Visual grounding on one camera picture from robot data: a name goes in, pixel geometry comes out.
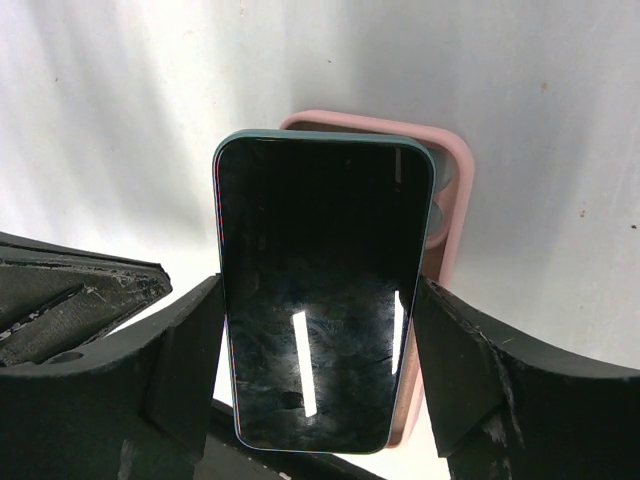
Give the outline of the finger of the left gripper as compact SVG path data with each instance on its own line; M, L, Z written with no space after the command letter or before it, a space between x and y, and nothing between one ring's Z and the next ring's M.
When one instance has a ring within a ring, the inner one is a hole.
M1 234L1 366L45 363L172 291L159 264Z

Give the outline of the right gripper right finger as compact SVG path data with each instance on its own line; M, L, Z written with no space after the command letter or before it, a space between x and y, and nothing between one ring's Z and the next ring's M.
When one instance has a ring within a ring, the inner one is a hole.
M454 479L635 479L639 373L534 338L424 279L426 403Z

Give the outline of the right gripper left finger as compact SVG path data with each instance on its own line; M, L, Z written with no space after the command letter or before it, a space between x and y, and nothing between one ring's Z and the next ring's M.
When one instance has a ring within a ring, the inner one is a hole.
M190 479L224 324L210 277L133 325L1 372L5 479Z

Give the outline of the pink phone case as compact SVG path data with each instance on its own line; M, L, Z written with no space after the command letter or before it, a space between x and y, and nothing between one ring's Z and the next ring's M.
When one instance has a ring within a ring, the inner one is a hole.
M326 110L293 113L281 123L280 128L294 131L389 134L412 138L426 147L436 164L436 187L422 275L444 287L451 284L475 174L473 155L462 138L438 127ZM423 401L424 387L417 342L414 329L410 328L387 443L389 449L408 441Z

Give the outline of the teal blue phone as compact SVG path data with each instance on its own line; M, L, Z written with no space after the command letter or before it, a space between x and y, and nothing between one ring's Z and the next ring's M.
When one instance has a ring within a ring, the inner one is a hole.
M435 164L380 134L243 130L213 158L235 431L260 450L389 442Z

